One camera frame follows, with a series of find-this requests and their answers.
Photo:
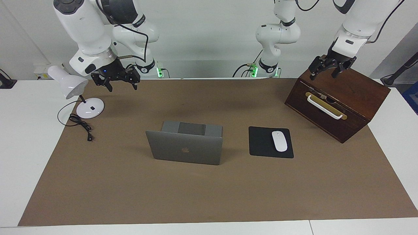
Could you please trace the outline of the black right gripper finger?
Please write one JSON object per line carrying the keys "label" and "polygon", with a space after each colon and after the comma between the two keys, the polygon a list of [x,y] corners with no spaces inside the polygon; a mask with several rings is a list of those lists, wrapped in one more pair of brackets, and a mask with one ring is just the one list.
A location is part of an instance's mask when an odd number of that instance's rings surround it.
{"label": "black right gripper finger", "polygon": [[109,78],[103,78],[99,73],[91,73],[91,78],[97,86],[104,86],[109,92],[113,91],[113,87],[110,84]]}
{"label": "black right gripper finger", "polygon": [[140,74],[134,67],[126,69],[126,82],[130,83],[134,90],[137,90],[140,83]]}

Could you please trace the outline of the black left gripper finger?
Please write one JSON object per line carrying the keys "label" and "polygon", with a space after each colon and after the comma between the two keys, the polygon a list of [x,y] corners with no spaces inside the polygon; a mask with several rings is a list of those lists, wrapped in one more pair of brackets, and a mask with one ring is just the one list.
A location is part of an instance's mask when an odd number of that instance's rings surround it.
{"label": "black left gripper finger", "polygon": [[357,57],[355,56],[354,58],[350,58],[348,61],[337,62],[336,63],[336,68],[331,73],[331,76],[333,78],[336,78],[340,73],[344,72],[345,70],[349,70],[351,68],[352,64],[354,64],[354,62],[356,61],[356,59],[357,59]]}
{"label": "black left gripper finger", "polygon": [[328,57],[327,56],[317,56],[309,66],[310,71],[310,80],[315,80],[317,75],[328,69]]}

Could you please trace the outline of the silver laptop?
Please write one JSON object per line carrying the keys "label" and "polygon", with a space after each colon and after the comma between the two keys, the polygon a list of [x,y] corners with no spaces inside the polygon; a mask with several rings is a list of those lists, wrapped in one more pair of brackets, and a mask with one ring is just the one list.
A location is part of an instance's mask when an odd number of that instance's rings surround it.
{"label": "silver laptop", "polygon": [[164,121],[160,131],[145,131],[154,159],[219,165],[223,127]]}

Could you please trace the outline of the dark brown wooden box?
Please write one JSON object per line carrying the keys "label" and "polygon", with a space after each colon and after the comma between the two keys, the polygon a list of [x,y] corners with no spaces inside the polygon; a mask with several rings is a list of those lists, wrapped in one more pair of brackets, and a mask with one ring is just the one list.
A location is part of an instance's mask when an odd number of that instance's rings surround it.
{"label": "dark brown wooden box", "polygon": [[[285,104],[312,122],[340,143],[346,142],[363,129],[375,116],[390,89],[355,71],[345,70],[336,78],[334,68],[327,69],[310,80],[310,71],[302,73],[291,89]],[[306,92],[343,112],[348,119],[333,119],[307,102]]]}

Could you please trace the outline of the white desk lamp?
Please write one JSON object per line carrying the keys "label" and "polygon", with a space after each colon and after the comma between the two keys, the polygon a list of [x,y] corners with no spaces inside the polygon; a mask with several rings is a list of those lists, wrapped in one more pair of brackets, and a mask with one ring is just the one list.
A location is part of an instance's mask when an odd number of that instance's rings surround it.
{"label": "white desk lamp", "polygon": [[68,100],[78,96],[82,101],[77,106],[76,114],[82,119],[92,119],[100,115],[104,108],[104,102],[99,98],[85,99],[82,94],[89,80],[81,76],[71,75],[60,66],[53,65],[48,68],[48,75],[56,80],[61,87],[61,92]]}

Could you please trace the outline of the black tripod leg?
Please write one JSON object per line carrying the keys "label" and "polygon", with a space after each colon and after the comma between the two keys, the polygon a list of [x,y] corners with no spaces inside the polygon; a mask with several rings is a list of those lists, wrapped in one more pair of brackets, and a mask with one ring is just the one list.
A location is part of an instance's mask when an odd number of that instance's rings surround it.
{"label": "black tripod leg", "polygon": [[411,58],[409,58],[409,60],[406,61],[406,63],[404,63],[402,65],[402,67],[400,67],[397,71],[395,71],[393,74],[384,76],[382,78],[380,78],[380,81],[383,83],[383,85],[385,86],[391,86],[393,85],[394,81],[406,70],[412,68],[415,64],[418,63],[418,52],[416,52]]}

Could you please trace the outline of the blue crate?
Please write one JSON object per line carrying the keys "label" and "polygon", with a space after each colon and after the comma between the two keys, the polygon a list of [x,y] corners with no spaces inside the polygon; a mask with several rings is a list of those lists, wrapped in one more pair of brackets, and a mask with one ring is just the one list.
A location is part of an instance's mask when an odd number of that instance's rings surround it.
{"label": "blue crate", "polygon": [[406,89],[406,91],[402,93],[402,97],[406,100],[406,102],[418,116],[418,81],[415,82],[410,88]]}

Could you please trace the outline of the white computer mouse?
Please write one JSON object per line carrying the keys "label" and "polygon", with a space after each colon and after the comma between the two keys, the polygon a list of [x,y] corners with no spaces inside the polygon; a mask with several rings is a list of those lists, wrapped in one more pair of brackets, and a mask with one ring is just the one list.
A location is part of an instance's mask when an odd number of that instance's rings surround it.
{"label": "white computer mouse", "polygon": [[273,131],[271,135],[276,151],[282,153],[288,150],[286,136],[282,131]]}

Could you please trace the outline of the black stand foot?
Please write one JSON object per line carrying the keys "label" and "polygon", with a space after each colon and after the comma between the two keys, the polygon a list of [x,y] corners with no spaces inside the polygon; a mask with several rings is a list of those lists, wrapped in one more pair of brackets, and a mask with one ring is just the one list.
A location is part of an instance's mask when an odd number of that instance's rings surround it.
{"label": "black stand foot", "polygon": [[16,83],[16,79],[12,79],[4,70],[0,69],[0,89],[12,89]]}

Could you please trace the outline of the black mouse pad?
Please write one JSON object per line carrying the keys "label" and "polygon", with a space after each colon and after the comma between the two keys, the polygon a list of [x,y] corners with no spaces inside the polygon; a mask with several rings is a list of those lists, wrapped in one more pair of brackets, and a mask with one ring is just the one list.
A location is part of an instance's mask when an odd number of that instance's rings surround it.
{"label": "black mouse pad", "polygon": [[[249,131],[249,153],[252,156],[273,157],[281,159],[293,159],[294,151],[291,141],[291,133],[286,128],[266,128],[250,126]],[[285,152],[278,152],[275,149],[272,135],[273,131],[282,131],[286,136],[288,149]]]}

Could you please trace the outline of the brown table mat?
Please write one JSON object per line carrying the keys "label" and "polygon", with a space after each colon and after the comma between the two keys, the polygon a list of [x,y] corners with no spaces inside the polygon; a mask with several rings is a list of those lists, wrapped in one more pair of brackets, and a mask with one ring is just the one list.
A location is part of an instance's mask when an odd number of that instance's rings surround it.
{"label": "brown table mat", "polygon": [[[341,144],[284,102],[294,79],[90,82],[103,113],[64,128],[20,226],[418,217],[368,127]],[[221,164],[154,159],[166,120],[223,127]],[[252,156],[250,126],[286,128],[293,159]]]}

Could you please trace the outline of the white wall socket strip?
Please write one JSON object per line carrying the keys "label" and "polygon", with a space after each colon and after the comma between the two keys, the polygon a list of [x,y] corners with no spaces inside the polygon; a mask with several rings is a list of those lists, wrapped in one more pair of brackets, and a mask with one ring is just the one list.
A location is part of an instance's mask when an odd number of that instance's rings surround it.
{"label": "white wall socket strip", "polygon": [[48,74],[48,68],[57,65],[67,72],[67,69],[64,67],[64,64],[46,64],[46,65],[35,65],[34,75],[36,80],[53,80],[53,78]]}

